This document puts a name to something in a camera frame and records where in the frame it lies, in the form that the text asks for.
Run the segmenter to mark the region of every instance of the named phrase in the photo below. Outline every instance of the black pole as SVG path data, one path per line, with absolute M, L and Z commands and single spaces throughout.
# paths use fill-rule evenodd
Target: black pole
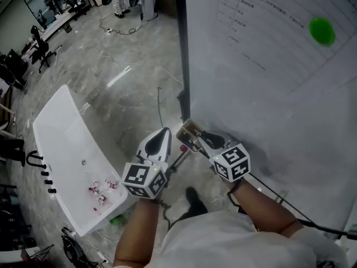
M 187 35 L 186 0 L 176 0 L 178 32 L 180 34 L 182 74 L 184 76 L 184 89 L 178 95 L 180 101 L 181 117 L 185 122 L 191 116 L 190 110 L 190 72 L 189 72 L 189 40 Z

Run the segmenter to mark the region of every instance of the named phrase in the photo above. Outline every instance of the gray floor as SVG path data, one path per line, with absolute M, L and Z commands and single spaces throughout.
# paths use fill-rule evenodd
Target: gray floor
M 70 22 L 73 30 L 60 30 L 50 40 L 50 49 L 59 45 L 58 65 L 55 57 L 49 68 L 38 73 L 39 64 L 29 66 L 25 75 L 28 80 L 27 93 L 14 90 L 13 108 L 17 108 L 17 134 L 26 141 L 25 150 L 36 149 L 32 122 L 46 102 L 63 84 L 82 95 L 94 106 L 103 120 L 112 128 L 111 134 L 118 146 L 131 156 L 140 140 L 161 127 L 157 109 L 157 87 L 160 90 L 161 115 L 164 126 L 175 132 L 180 127 L 180 106 L 177 100 L 182 84 L 181 58 L 177 21 L 165 15 L 144 23 L 133 35 L 114 35 L 99 28 L 99 19 L 112 13 L 111 5 L 92 8 L 86 16 Z M 113 15 L 103 21 L 103 27 L 127 32 L 140 25 L 137 9 L 119 20 Z M 112 87 L 107 83 L 124 68 L 132 70 L 120 78 Z M 173 138 L 170 162 L 180 151 L 180 144 Z M 72 267 L 62 251 L 60 228 L 71 225 L 56 199 L 51 199 L 40 170 L 19 163 L 10 164 L 10 180 L 18 186 L 23 213 L 33 226 L 33 235 L 41 247 L 55 244 L 51 259 L 56 266 Z M 185 188 L 194 186 L 210 211 L 234 209 L 225 197 L 227 191 L 221 180 L 209 170 L 208 162 L 199 155 L 189 155 L 171 178 L 163 199 L 172 208 L 168 217 L 174 221 L 186 212 Z M 113 259 L 116 241 L 123 232 L 123 225 L 110 225 L 100 232 L 86 237 L 77 236 L 86 255 L 99 261 L 93 247 Z M 167 223 L 160 220 L 157 230 L 155 252 L 167 231 Z

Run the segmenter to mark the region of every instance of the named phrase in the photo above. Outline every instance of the green object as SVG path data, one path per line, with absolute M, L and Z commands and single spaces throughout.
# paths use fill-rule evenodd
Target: green object
M 103 5 L 109 5 L 112 0 L 102 0 Z
M 117 217 L 111 219 L 109 222 L 110 222 L 110 224 L 121 224 L 121 223 L 123 223 L 123 221 L 124 221 L 123 216 L 117 216 Z
M 335 41 L 334 28 L 324 18 L 315 18 L 310 21 L 310 34 L 322 45 L 331 45 Z

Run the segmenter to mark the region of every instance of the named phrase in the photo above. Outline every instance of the electrical cable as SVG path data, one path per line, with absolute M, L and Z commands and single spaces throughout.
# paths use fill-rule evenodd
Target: electrical cable
M 95 248 L 92 248 L 91 250 L 90 250 L 90 253 L 91 253 L 91 255 L 93 256 L 93 257 L 95 257 L 95 255 L 93 254 L 93 250 L 96 250 Z
M 168 210 L 169 208 L 171 208 L 171 206 L 168 205 L 167 203 L 164 203 L 162 200 L 160 200 L 159 203 L 160 203 L 161 207 L 163 208 L 162 218 L 163 218 L 164 220 L 166 220 L 166 222 L 167 222 L 167 231 L 169 231 L 169 230 L 171 229 L 171 222 L 170 222 L 170 220 L 167 218 L 166 212 L 167 212 L 167 210 Z
M 109 239 L 107 236 L 105 236 L 105 235 L 103 235 L 103 234 L 101 234 L 98 230 L 97 230 L 97 232 L 101 235 L 101 236 L 103 236 L 106 240 L 108 240 L 109 242 L 111 242 L 111 243 L 117 243 L 119 240 L 111 240 L 111 239 Z
M 91 245 L 91 247 L 93 247 L 92 249 L 96 249 L 97 251 L 99 251 L 101 254 L 104 255 L 104 257 L 106 257 L 108 260 L 110 260 L 112 263 L 114 262 L 110 257 L 108 257 L 107 255 L 105 255 L 104 253 L 101 252 L 101 250 L 99 250 L 97 247 L 95 247 L 93 244 L 91 244 L 91 242 L 88 240 L 87 236 L 84 236 L 84 238 L 87 240 L 87 242 L 89 243 L 89 245 Z
M 75 239 L 72 239 L 71 237 L 68 236 L 67 232 L 65 232 L 65 231 L 69 231 L 70 233 L 72 232 L 72 231 L 69 230 L 68 228 L 64 227 L 64 228 L 62 229 L 62 232 L 63 232 L 62 237 L 65 238 L 67 241 L 69 241 L 69 242 L 71 243 L 72 247 L 78 247 L 78 248 L 80 249 L 80 251 L 82 252 L 83 256 L 85 257 L 85 259 L 87 260 L 87 261 L 83 261 L 83 260 L 81 260 L 81 259 L 78 258 L 78 261 L 80 261 L 80 262 L 86 264 L 89 268 L 93 268 L 93 267 L 96 267 L 96 266 L 100 266 L 101 268 L 104 268 L 103 265 L 102 265 L 103 262 L 102 262 L 102 263 L 98 263 L 98 262 L 88 261 L 88 259 L 87 259 L 86 256 L 85 256 L 85 253 L 84 253 L 83 248 L 76 242 L 75 235 L 74 235 L 74 234 L 72 235 L 72 236 L 75 238 Z
M 163 69 L 164 71 L 166 71 L 168 74 L 169 74 L 169 76 L 171 76 L 172 78 L 174 78 L 175 79 L 175 81 L 177 81 L 178 83 L 181 83 L 181 84 L 184 84 L 183 82 L 181 82 L 181 81 L 179 81 L 177 78 L 175 78 L 175 76 L 174 75 L 172 75 L 167 69 L 165 69 L 163 66 L 160 66 L 160 65 L 151 65 L 151 64 L 138 64 L 138 63 L 119 63 L 119 62 L 117 62 L 116 60 L 114 60 L 114 59 L 112 59 L 110 56 L 104 56 L 104 55 L 100 55 L 100 56 L 102 56 L 102 57 L 104 57 L 104 58 L 108 58 L 109 60 L 111 60 L 111 61 L 113 61 L 113 62 L 115 62 L 115 63 L 117 63 L 117 64 L 122 64 L 122 65 L 135 65 L 135 66 L 142 66 L 142 65 L 147 65 L 147 66 L 158 66 L 158 67 L 160 67 L 161 69 Z
M 267 189 L 269 189 L 273 194 L 275 194 L 277 197 L 281 198 L 284 202 L 286 202 L 288 205 L 290 205 L 294 210 L 296 210 L 299 214 L 301 214 L 303 217 L 305 217 L 308 221 L 310 221 L 311 223 L 313 223 L 314 225 L 317 226 L 317 224 L 312 221 L 309 217 L 307 217 L 305 214 L 303 214 L 300 210 L 298 210 L 296 207 L 294 207 L 290 202 L 288 202 L 285 198 L 283 198 L 282 196 L 280 196 L 278 193 L 276 193 L 273 189 L 271 189 L 270 187 L 268 187 L 264 182 L 262 182 L 261 180 L 259 180 L 256 176 L 254 176 L 252 173 L 250 173 L 250 175 L 255 178 L 255 180 L 257 180 L 258 182 L 260 182 L 262 185 L 264 185 Z
M 162 88 L 161 87 L 157 87 L 157 109 L 158 109 L 158 116 L 160 117 L 161 126 L 163 128 L 162 119 L 161 119 L 161 112 L 160 112 L 160 89 L 162 89 Z
M 103 20 L 107 19 L 107 18 L 108 18 L 109 16 L 111 16 L 111 15 L 114 15 L 114 14 L 113 14 L 113 13 L 112 13 L 112 14 L 109 14 L 109 15 L 107 15 L 105 18 L 102 18 L 102 19 L 99 20 L 99 22 L 100 22 L 99 28 L 103 29 L 104 31 L 110 30 L 110 29 L 104 28 L 104 27 L 102 26 L 102 24 L 103 24 Z M 139 31 L 140 28 L 143 26 L 143 19 L 142 19 L 142 17 L 140 17 L 140 20 L 141 20 L 141 25 L 140 25 L 140 27 L 139 27 L 139 28 L 131 28 L 131 29 L 128 31 L 128 33 L 122 33 L 122 32 L 117 31 L 117 30 L 115 30 L 115 29 L 112 29 L 112 31 L 115 32 L 116 34 L 121 34 L 121 35 L 131 35 L 131 34 L 134 34 L 134 33 L 136 33 L 137 31 Z

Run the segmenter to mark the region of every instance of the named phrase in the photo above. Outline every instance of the black chair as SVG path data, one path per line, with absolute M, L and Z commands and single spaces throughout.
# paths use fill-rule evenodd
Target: black chair
M 44 63 L 47 64 L 48 67 L 50 67 L 49 62 L 47 59 L 51 55 L 57 55 L 56 52 L 47 52 L 49 50 L 49 43 L 44 42 L 43 39 L 41 39 L 40 34 L 38 33 L 38 29 L 36 26 L 32 26 L 31 28 L 31 33 L 35 36 L 35 39 L 37 41 L 37 45 L 33 46 L 37 50 L 32 54 L 32 64 L 34 64 L 36 61 L 41 60 L 41 65 L 40 68 L 38 69 L 38 72 L 41 73 L 41 68 L 44 65 Z

